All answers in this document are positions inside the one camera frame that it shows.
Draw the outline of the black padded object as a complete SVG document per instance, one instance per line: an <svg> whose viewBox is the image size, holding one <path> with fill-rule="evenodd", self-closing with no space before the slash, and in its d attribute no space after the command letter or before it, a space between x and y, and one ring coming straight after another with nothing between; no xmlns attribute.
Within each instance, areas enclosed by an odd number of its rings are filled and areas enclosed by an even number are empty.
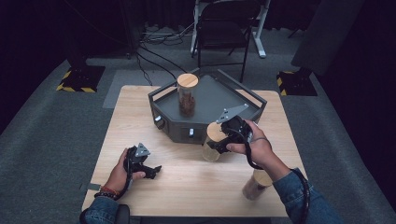
<svg viewBox="0 0 396 224"><path fill-rule="evenodd" d="M119 205L115 224L130 224L130 208L128 205Z"/></svg>

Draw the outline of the person's left hand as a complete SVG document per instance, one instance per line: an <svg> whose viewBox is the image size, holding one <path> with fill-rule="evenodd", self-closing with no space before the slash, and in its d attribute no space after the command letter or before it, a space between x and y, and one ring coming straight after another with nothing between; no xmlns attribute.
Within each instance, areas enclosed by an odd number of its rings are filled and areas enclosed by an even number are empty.
<svg viewBox="0 0 396 224"><path fill-rule="evenodd" d="M111 192L121 193L126 185L127 172L123 167L123 163L126 158L127 152L128 149L125 148L120 155L118 163L112 169L107 182L104 184L104 188L109 189Z"/></svg>

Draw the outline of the person's right hand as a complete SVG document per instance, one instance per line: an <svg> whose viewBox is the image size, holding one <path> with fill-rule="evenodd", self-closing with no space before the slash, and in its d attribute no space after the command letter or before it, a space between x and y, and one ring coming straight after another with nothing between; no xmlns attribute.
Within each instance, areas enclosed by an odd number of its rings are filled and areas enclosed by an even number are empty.
<svg viewBox="0 0 396 224"><path fill-rule="evenodd" d="M274 153L272 146L265 136L263 130L251 120L246 123L253 131L251 148L251 159L260 166L273 181L277 181L290 173L290 168Z"/></svg>

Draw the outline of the hazard-striped stand base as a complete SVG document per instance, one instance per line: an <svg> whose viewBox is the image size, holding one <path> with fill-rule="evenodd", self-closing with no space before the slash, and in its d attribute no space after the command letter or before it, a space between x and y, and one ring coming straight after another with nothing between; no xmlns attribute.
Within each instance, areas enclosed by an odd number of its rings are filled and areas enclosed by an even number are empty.
<svg viewBox="0 0 396 224"><path fill-rule="evenodd" d="M105 71L104 66L87 65L82 69L70 67L58 84L57 91L97 92L97 86Z"/></svg>
<svg viewBox="0 0 396 224"><path fill-rule="evenodd" d="M279 71L276 75L276 83L282 96L317 96L317 91L309 76L299 72Z"/></svg>

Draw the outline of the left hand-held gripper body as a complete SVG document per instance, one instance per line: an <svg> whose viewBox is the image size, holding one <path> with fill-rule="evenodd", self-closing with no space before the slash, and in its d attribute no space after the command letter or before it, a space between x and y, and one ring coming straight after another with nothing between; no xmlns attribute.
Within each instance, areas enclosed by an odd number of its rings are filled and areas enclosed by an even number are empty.
<svg viewBox="0 0 396 224"><path fill-rule="evenodd" d="M130 147L123 163L125 171L128 174L149 172L150 167L144 165L144 161L148 158L149 154L149 150L142 143L139 143L138 146Z"/></svg>

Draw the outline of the glass jar of red chilies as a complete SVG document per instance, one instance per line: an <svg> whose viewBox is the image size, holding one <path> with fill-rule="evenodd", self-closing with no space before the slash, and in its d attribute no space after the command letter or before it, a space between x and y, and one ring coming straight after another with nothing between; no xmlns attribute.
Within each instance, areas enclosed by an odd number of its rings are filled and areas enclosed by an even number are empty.
<svg viewBox="0 0 396 224"><path fill-rule="evenodd" d="M267 188L271 187L272 184L273 181L271 177L264 170L255 169L251 178L243 187L242 192L248 200L255 201Z"/></svg>

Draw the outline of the dark grey hexagonal rack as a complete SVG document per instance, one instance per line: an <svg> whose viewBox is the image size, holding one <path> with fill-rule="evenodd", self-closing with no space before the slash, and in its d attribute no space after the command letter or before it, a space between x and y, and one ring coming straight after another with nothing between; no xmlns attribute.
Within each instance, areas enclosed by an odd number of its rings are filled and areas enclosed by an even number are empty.
<svg viewBox="0 0 396 224"><path fill-rule="evenodd" d="M176 143L201 145L206 128L220 118L225 108L247 105L238 116L259 121L267 101L221 70L199 76L192 92L195 99L192 117L179 112L177 82L174 80L148 94L153 122Z"/></svg>

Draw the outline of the black metal chair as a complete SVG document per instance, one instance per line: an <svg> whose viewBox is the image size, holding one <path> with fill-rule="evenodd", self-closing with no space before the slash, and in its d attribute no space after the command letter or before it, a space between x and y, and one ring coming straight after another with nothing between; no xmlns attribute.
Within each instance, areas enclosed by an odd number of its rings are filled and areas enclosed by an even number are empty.
<svg viewBox="0 0 396 224"><path fill-rule="evenodd" d="M198 24L198 20L201 16L201 13L203 9L211 2L214 2L216 0L194 0L194 10L193 10L193 30L192 30L192 38L191 38L191 47L190 47L190 52L192 55L196 53L196 49L194 48L195 40L197 37L197 31L196 27ZM260 58L265 58L266 57L266 52L261 40L262 37L262 30L263 26L267 17L267 13L270 7L270 4L272 0L258 0L261 4L261 12L258 16L258 26L256 31L252 31L252 37L256 46L256 49L258 51L259 57Z"/></svg>

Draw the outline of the glass jar of brown spice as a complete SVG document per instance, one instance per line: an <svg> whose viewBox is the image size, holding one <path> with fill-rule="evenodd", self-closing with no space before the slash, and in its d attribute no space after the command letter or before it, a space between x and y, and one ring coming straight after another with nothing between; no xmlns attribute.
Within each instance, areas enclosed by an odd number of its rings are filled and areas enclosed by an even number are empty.
<svg viewBox="0 0 396 224"><path fill-rule="evenodd" d="M187 73L177 78L179 113L183 117L192 117L195 108L194 90L199 82L196 75Z"/></svg>

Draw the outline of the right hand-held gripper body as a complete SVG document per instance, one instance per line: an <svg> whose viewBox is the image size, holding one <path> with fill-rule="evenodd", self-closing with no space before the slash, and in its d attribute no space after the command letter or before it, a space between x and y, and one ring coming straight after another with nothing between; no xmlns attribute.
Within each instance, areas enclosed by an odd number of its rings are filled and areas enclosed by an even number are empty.
<svg viewBox="0 0 396 224"><path fill-rule="evenodd" d="M250 126L239 116L240 113L247 109L247 104L224 108L219 118L216 120L216 123L220 125L223 122L228 122L230 124L231 130L226 134L227 137L225 138L229 141L229 144L244 144L251 137L252 130Z"/></svg>

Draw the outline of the black folding chair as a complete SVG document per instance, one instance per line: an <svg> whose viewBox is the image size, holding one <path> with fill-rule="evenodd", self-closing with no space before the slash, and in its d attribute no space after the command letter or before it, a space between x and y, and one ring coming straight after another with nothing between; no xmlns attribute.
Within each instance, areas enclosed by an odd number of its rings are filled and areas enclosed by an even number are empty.
<svg viewBox="0 0 396 224"><path fill-rule="evenodd" d="M219 0L204 7L196 26L197 36L192 54L197 52L199 68L237 63L203 63L203 49L243 49L244 57L239 81L244 79L250 34L256 17L261 12L257 0Z"/></svg>

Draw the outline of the glass jar of bay leaves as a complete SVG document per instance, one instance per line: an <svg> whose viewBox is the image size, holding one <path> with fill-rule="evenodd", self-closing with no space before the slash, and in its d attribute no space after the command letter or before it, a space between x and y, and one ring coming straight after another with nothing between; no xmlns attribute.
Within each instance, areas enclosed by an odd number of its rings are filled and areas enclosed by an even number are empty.
<svg viewBox="0 0 396 224"><path fill-rule="evenodd" d="M214 148L212 148L208 143L209 142L220 142L225 139L227 135L221 130L220 124L216 122L212 122L207 126L206 129L206 139L203 144L202 155L203 158L207 161L217 161L219 159L220 154Z"/></svg>

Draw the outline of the dark grey panel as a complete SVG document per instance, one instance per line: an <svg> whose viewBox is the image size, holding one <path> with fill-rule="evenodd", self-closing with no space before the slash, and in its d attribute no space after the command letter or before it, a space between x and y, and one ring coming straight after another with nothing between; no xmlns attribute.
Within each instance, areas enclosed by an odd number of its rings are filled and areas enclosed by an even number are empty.
<svg viewBox="0 0 396 224"><path fill-rule="evenodd" d="M291 61L297 75L323 76L357 19L365 0L321 0Z"/></svg>

